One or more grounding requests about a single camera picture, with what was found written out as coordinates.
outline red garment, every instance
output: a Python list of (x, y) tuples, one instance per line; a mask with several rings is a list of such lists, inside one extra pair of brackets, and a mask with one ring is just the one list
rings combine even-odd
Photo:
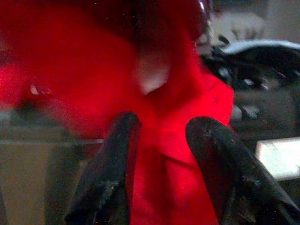
[(134, 111), (142, 122), (131, 224), (218, 224), (185, 125), (196, 116), (228, 125), (233, 91), (199, 61), (180, 21), (172, 21), (168, 82), (144, 96), (133, 76), (135, 46), (103, 30), (88, 13), (26, 5), (7, 14), (9, 7), (0, 3), (6, 9), (0, 14), (7, 16), (0, 27), (24, 71), (22, 79), (47, 90), (40, 93), (51, 91), (33, 99), (37, 107), (86, 138), (105, 136), (122, 111)]

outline black plastic part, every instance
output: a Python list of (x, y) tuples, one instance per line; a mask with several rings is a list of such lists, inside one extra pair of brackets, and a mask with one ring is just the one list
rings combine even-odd
[(87, 164), (65, 217), (67, 225), (128, 225), (138, 131), (131, 112), (110, 128), (100, 151)]
[(232, 130), (199, 117), (186, 138), (221, 225), (300, 224), (300, 210)]

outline red fabric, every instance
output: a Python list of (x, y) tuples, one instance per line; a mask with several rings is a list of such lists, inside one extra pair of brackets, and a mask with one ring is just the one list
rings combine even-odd
[[(228, 125), (233, 92), (199, 62), (182, 23), (172, 19), (168, 82), (144, 96), (133, 76), (135, 46), (102, 29), (89, 13), (66, 5), (17, 9), (0, 3), (7, 18), (0, 27), (22, 79), (41, 90), (32, 98), (37, 107), (85, 138), (105, 136), (122, 111), (134, 111), (142, 122), (131, 224), (217, 224), (185, 125), (196, 116)], [(24, 98), (16, 93), (13, 104)]]

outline red cloth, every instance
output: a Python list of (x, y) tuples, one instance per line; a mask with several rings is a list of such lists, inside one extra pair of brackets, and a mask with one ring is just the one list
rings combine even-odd
[[(63, 5), (17, 9), (0, 3), (6, 16), (0, 27), (23, 70), (22, 83), (41, 90), (32, 99), (36, 106), (85, 138), (105, 136), (122, 111), (134, 111), (142, 122), (131, 224), (217, 224), (185, 125), (196, 116), (228, 125), (233, 91), (199, 61), (180, 21), (173, 18), (170, 29), (168, 82), (144, 96), (133, 76), (135, 46), (102, 29), (89, 13)], [(13, 104), (24, 98), (15, 96)]]

